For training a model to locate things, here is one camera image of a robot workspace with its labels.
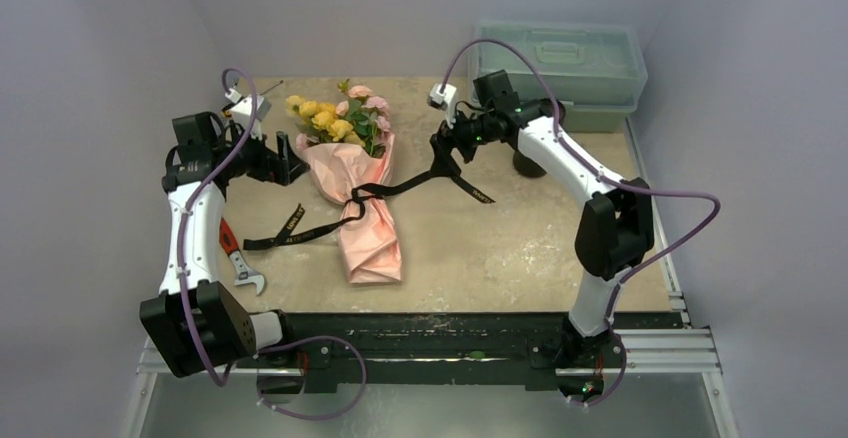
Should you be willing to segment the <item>pink paper flower bouquet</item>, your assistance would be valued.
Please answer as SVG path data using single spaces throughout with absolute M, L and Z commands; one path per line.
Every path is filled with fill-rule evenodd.
M 296 149 L 319 192 L 342 207 L 337 242 L 347 280 L 355 285 L 398 283 L 402 254 L 394 219 L 378 197 L 393 173 L 395 135 L 388 101 L 344 80 L 337 103 L 286 98 L 299 120 Z

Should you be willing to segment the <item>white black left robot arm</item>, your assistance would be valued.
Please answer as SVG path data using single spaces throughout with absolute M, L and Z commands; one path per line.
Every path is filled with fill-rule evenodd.
M 157 295 L 139 307 L 148 337 L 179 378 L 258 352 L 284 367 L 298 353 L 281 312 L 249 312 L 221 283 L 217 256 L 229 182 L 247 176 L 287 186 L 306 172 L 306 164 L 284 132 L 271 149 L 241 124 L 217 130 L 220 122 L 213 112 L 172 121 L 177 143 L 161 180 L 171 213 L 169 256 Z

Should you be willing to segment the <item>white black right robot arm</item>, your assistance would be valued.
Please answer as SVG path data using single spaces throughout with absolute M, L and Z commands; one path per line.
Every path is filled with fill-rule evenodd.
M 434 162 L 457 177 L 452 151 L 470 162 L 478 147 L 507 143 L 563 185 L 581 207 L 574 249 L 583 268 L 576 301 L 562 325 L 554 363 L 584 365 L 612 337 L 613 314 L 629 272 L 654 246 L 653 211 L 647 183 L 609 171 L 560 126 L 563 105 L 555 100 L 523 100 L 505 71 L 474 82 L 479 100 L 472 114 L 458 110 L 457 90 L 435 84 L 430 107 L 445 114 L 430 142 Z

